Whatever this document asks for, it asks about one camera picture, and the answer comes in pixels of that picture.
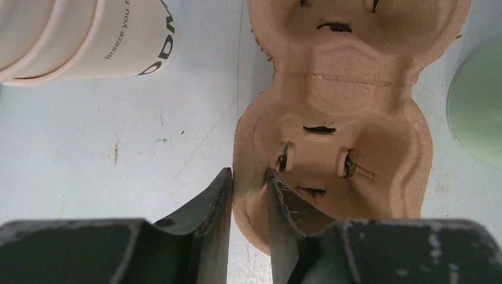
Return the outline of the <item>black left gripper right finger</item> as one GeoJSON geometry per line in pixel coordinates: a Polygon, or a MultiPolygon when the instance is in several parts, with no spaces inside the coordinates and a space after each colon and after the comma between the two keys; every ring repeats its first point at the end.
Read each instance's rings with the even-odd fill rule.
{"type": "Polygon", "coordinates": [[[500,283],[501,249],[470,220],[336,220],[266,171],[274,283],[500,283]]]}

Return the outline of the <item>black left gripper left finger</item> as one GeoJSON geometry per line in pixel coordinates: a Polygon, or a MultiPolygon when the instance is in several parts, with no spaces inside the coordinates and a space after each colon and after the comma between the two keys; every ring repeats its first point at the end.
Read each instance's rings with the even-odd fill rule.
{"type": "Polygon", "coordinates": [[[226,283],[232,172],[168,216],[1,227],[2,283],[226,283]]]}

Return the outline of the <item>stack of white paper cups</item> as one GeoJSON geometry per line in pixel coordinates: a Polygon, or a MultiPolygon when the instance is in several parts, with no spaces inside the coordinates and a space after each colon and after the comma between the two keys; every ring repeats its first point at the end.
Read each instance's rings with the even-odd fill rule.
{"type": "Polygon", "coordinates": [[[179,44],[166,1],[2,1],[1,83],[143,76],[179,44]]]}

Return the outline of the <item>green straw holder cup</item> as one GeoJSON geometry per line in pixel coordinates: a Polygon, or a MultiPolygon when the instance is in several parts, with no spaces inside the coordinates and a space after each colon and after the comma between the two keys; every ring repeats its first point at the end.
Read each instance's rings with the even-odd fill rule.
{"type": "Polygon", "coordinates": [[[501,168],[501,35],[460,65],[449,87],[446,113],[458,144],[481,163],[501,168]]]}

